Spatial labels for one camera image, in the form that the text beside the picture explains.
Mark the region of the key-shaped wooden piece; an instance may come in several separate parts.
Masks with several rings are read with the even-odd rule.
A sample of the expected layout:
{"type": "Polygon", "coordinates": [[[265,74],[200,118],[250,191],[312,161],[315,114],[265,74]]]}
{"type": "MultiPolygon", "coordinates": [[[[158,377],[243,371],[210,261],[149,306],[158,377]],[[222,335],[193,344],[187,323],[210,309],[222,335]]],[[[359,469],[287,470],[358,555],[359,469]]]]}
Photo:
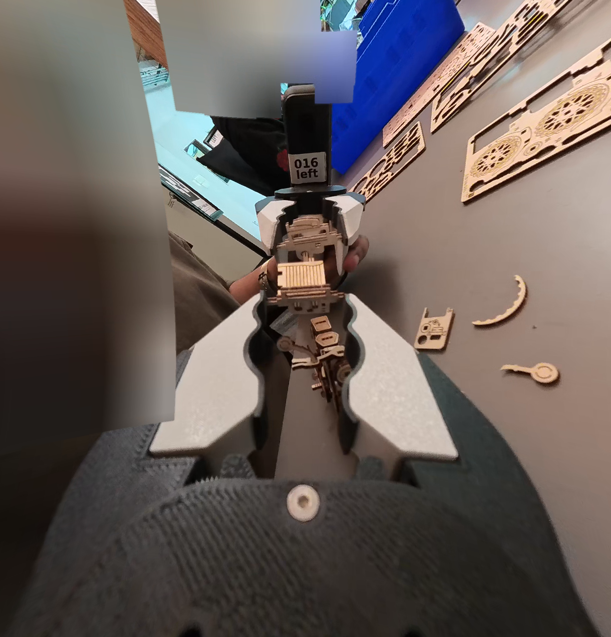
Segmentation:
{"type": "Polygon", "coordinates": [[[560,378],[557,367],[547,362],[540,362],[531,367],[518,364],[504,364],[501,371],[528,375],[538,384],[555,384],[560,378]]]}

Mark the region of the black cloth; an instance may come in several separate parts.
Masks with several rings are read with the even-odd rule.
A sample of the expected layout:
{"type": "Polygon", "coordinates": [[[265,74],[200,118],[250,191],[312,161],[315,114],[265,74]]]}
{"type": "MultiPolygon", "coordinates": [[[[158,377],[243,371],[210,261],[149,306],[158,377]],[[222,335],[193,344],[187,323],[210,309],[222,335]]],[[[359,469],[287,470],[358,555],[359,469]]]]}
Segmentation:
{"type": "Polygon", "coordinates": [[[198,159],[199,164],[263,196],[291,187],[281,118],[211,119],[222,140],[198,159]]]}

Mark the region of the small wooden panel piece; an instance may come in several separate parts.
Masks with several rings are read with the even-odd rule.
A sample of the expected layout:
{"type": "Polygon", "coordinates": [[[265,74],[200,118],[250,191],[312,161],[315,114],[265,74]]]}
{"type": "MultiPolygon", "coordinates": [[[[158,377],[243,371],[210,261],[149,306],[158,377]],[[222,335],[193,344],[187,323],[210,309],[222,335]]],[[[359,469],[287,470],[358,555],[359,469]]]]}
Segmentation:
{"type": "Polygon", "coordinates": [[[453,319],[453,308],[447,308],[441,316],[429,316],[429,309],[425,307],[413,347],[417,351],[442,352],[447,346],[453,319]]]}

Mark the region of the small wooden sheet with holes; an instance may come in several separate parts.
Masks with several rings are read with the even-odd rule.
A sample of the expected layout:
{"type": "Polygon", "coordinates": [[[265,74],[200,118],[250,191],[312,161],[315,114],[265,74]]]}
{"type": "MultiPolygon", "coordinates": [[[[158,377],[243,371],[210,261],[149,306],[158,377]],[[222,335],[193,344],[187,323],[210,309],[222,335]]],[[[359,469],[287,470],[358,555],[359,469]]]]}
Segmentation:
{"type": "Polygon", "coordinates": [[[426,149],[422,125],[413,124],[393,143],[391,148],[350,187],[354,192],[365,197],[369,202],[382,192],[392,181],[403,173],[426,149]]]}

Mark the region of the wooden sheet with gear cutouts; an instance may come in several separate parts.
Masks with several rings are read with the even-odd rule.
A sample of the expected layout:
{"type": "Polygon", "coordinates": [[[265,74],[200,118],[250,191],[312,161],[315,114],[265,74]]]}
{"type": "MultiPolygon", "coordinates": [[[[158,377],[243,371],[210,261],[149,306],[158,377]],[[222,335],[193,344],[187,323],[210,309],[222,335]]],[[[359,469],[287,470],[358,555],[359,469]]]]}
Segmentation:
{"type": "Polygon", "coordinates": [[[610,50],[611,37],[469,138],[463,204],[611,129],[610,50]]]}

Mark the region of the person's left hand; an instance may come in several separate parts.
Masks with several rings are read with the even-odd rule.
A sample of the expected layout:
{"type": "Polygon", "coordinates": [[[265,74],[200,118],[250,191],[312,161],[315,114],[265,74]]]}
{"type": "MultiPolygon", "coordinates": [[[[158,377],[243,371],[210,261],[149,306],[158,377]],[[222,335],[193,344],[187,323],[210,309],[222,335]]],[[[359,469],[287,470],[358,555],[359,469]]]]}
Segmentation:
{"type": "MultiPolygon", "coordinates": [[[[332,289],[336,289],[341,284],[345,275],[356,270],[361,261],[365,259],[369,246],[370,243],[367,237],[358,235],[356,241],[347,248],[341,271],[339,271],[337,266],[336,251],[333,246],[327,246],[323,254],[316,257],[317,260],[323,260],[326,282],[332,289]]],[[[277,276],[277,260],[275,257],[270,257],[246,275],[246,279],[248,283],[251,283],[253,293],[256,293],[264,289],[264,285],[277,289],[277,276]]]]}

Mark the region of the long perforated wooden sheet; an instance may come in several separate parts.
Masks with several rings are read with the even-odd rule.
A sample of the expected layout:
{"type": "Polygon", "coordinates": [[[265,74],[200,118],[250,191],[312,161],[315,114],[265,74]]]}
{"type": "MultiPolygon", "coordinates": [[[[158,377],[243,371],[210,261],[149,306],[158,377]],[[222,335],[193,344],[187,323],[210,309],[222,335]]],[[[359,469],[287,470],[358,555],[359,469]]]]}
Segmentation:
{"type": "Polygon", "coordinates": [[[495,29],[478,22],[462,40],[455,45],[445,59],[431,72],[413,95],[401,106],[382,130],[382,147],[387,148],[405,127],[434,100],[438,93],[455,79],[474,54],[495,33],[495,29]]]}

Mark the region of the grey desk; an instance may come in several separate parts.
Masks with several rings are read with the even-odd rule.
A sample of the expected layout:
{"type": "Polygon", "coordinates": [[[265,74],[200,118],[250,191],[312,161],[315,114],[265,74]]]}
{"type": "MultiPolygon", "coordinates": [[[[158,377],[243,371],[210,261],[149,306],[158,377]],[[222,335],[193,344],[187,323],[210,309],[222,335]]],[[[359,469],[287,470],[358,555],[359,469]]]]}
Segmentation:
{"type": "Polygon", "coordinates": [[[467,142],[611,37],[611,1],[572,1],[367,205],[344,289],[407,340],[453,308],[428,357],[512,447],[540,493],[591,619],[611,636],[611,129],[461,203],[467,142]],[[528,288],[503,323],[474,327],[528,288]],[[557,367],[538,384],[504,364],[557,367]]]}

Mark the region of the wooden truck model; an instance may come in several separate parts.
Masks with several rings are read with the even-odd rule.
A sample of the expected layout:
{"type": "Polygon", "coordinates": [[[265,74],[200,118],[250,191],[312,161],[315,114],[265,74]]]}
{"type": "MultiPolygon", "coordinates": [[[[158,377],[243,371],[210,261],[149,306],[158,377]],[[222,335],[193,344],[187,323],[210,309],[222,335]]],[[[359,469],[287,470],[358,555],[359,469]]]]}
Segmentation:
{"type": "Polygon", "coordinates": [[[324,256],[328,247],[334,248],[336,265],[342,267],[348,248],[343,221],[305,215],[288,223],[285,238],[276,249],[294,252],[296,260],[277,262],[277,291],[268,303],[309,321],[313,347],[281,336],[278,349],[292,355],[292,370],[312,372],[312,390],[319,391],[340,412],[342,389],[351,366],[341,337],[328,317],[333,303],[344,299],[344,294],[334,290],[327,280],[324,256]]]}

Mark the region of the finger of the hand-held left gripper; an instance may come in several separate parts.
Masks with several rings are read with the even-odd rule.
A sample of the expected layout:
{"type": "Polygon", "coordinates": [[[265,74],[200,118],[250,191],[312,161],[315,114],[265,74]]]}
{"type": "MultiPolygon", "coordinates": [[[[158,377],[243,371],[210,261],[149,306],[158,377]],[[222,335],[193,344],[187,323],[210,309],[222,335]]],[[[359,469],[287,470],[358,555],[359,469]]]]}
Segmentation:
{"type": "Polygon", "coordinates": [[[294,204],[293,200],[266,197],[255,203],[256,219],[260,232],[260,241],[265,251],[271,251],[275,244],[278,219],[285,209],[294,204]]]}
{"type": "Polygon", "coordinates": [[[366,198],[362,194],[345,193],[331,196],[333,203],[333,226],[342,235],[347,246],[353,244],[358,235],[366,198]]]}

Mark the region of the curved toothed wooden piece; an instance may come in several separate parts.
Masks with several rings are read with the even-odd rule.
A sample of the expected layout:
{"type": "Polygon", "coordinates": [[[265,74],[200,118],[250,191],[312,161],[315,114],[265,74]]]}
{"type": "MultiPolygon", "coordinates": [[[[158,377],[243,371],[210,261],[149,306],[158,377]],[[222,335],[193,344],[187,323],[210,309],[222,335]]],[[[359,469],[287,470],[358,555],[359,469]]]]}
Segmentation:
{"type": "Polygon", "coordinates": [[[513,304],[508,307],[503,313],[486,320],[475,320],[472,322],[474,327],[491,327],[493,325],[503,323],[516,314],[521,307],[524,305],[524,302],[527,298],[528,288],[524,281],[524,279],[520,275],[514,275],[514,280],[517,284],[517,297],[514,300],[513,304]]]}

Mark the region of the person's left forearm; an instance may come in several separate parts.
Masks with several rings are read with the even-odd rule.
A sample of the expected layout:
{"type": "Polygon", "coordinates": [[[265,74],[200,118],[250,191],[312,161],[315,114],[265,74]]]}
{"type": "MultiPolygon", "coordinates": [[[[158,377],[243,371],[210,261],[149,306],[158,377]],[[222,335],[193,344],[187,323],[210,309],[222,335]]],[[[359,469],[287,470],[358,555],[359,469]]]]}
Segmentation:
{"type": "Polygon", "coordinates": [[[231,283],[229,292],[239,305],[243,305],[250,299],[255,298],[260,293],[258,272],[250,272],[231,283]]]}

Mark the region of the blue plastic bin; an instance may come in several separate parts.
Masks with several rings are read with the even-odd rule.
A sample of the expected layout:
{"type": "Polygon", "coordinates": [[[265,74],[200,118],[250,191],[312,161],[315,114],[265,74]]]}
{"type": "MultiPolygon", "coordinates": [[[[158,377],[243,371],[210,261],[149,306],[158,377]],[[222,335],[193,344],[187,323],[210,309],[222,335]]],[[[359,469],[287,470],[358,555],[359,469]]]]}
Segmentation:
{"type": "Polygon", "coordinates": [[[371,1],[359,23],[351,103],[332,107],[332,167],[344,174],[465,31],[455,1],[371,1]]]}

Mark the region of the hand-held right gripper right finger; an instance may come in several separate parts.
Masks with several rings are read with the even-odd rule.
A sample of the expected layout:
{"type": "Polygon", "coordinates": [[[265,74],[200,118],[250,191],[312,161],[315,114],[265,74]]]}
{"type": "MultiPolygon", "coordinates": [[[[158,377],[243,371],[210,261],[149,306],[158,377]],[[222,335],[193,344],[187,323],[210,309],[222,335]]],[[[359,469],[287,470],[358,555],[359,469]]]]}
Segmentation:
{"type": "Polygon", "coordinates": [[[345,297],[339,442],[345,455],[376,458],[387,478],[408,459],[458,460],[416,350],[355,294],[345,297]]]}

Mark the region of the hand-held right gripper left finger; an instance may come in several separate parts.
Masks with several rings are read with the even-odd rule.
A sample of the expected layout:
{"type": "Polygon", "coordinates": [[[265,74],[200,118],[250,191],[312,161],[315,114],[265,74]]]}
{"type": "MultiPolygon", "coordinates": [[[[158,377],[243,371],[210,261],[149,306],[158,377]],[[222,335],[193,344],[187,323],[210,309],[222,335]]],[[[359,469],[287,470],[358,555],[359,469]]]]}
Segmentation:
{"type": "Polygon", "coordinates": [[[174,418],[150,444],[156,458],[198,457],[219,473],[230,455],[248,456],[264,427],[264,378],[253,362],[264,296],[249,299],[191,349],[175,390],[174,418]]]}

